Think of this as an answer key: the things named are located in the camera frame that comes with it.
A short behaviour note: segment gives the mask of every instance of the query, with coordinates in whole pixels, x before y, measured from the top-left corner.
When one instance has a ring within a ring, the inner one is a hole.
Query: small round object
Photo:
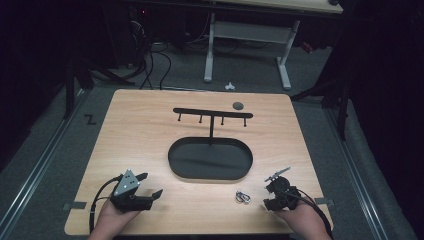
[[[244,108],[244,105],[243,105],[243,103],[241,103],[241,102],[235,102],[235,103],[233,103],[233,108],[235,109],[235,110],[243,110],[243,108]]]

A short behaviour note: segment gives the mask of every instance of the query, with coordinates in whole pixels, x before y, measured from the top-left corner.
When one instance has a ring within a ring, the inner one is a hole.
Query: wooden board
[[[233,109],[241,102],[244,109]],[[252,119],[215,121],[214,136],[243,141],[252,151],[253,164],[240,180],[183,179],[169,167],[168,150],[182,137],[209,136],[209,118],[178,114],[173,108],[250,112]],[[323,197],[290,98],[283,94],[118,90],[109,107],[75,201],[87,202],[73,209],[65,231],[88,235],[89,208],[99,188],[130,168],[135,175],[147,172],[138,196],[163,189],[150,211],[142,212],[123,234],[253,234],[289,233],[290,228],[266,210],[269,194],[265,178],[287,166],[292,185],[314,198]],[[106,188],[108,196],[113,188]],[[236,191],[252,201],[235,201]],[[97,205],[96,214],[102,201]],[[328,209],[321,206],[331,222]]]

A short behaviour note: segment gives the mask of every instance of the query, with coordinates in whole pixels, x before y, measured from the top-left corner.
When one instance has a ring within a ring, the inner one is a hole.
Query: human arm
[[[278,210],[274,213],[306,240],[331,240],[318,213],[303,201],[294,210]]]
[[[99,213],[97,223],[89,236],[89,240],[111,240],[133,220],[140,211],[121,212],[110,200],[106,200]]]

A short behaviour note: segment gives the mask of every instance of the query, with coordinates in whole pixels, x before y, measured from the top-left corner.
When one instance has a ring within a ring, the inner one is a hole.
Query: white object
[[[233,84],[231,84],[231,82],[229,82],[228,85],[225,86],[225,89],[227,89],[227,90],[234,90],[234,89],[236,89],[236,87],[234,87]]]

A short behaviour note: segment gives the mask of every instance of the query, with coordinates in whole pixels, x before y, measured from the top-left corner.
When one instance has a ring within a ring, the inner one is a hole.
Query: wooden table
[[[246,143],[253,154],[249,173],[240,180],[183,179],[169,167],[168,150],[178,139],[207,137],[209,119],[178,114],[173,108],[194,108],[234,112],[241,102],[252,119],[225,119],[215,124],[214,136],[235,138]],[[263,199],[269,194],[265,178],[287,166],[284,173],[291,185],[311,197],[323,197],[308,149],[290,98],[283,94],[116,91],[75,201],[87,202],[85,209],[72,209],[66,222],[69,235],[88,235],[89,208],[99,188],[109,179],[130,168],[134,174],[149,173],[141,182],[137,196],[150,196],[163,189],[150,211],[142,212],[125,229],[126,235],[169,234],[254,234],[290,233],[286,223],[266,210]],[[108,196],[113,188],[103,191]],[[238,190],[252,201],[235,201]],[[97,205],[96,214],[102,202]],[[321,209],[331,218],[325,205]]]
[[[311,11],[326,14],[341,14],[343,12],[340,5],[332,6],[328,0],[215,0],[212,2],[290,9],[299,12]],[[281,45],[281,49],[277,51],[278,53],[276,52],[276,62],[283,88],[285,90],[290,90],[291,83],[289,74],[287,73],[286,61],[296,37],[299,24],[299,18],[293,20],[291,26],[285,27],[277,27],[279,24],[277,24],[277,26],[265,26],[224,20],[215,21],[215,14],[211,14],[209,24],[209,45],[203,80],[207,83],[212,81],[215,38],[257,41]]]

